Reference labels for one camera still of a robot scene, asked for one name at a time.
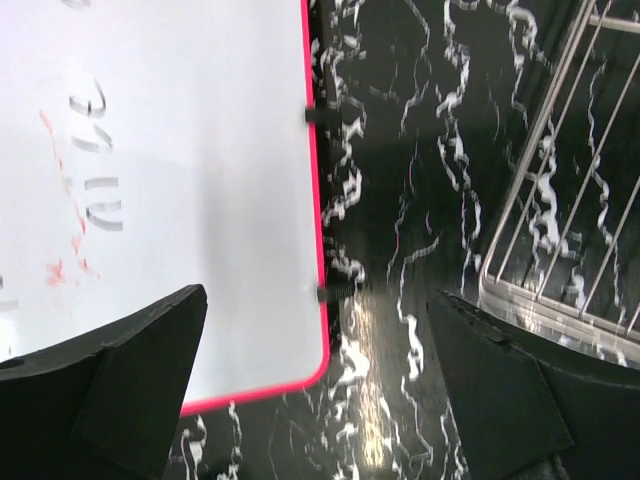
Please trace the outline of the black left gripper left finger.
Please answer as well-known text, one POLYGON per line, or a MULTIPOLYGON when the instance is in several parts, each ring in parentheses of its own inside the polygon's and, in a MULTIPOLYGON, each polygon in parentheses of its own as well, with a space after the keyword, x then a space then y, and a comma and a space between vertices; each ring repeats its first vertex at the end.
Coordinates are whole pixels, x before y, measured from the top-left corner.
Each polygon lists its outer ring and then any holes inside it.
POLYGON ((206 312, 204 287, 188 285, 2 362, 2 478, 161 478, 206 312))

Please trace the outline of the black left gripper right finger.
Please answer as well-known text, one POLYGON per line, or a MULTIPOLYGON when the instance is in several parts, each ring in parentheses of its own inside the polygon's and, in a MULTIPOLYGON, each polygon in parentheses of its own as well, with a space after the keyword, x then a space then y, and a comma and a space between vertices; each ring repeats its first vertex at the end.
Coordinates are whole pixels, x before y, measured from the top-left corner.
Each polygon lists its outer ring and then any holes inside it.
POLYGON ((638 371, 442 290, 427 312, 472 478, 638 478, 638 371))

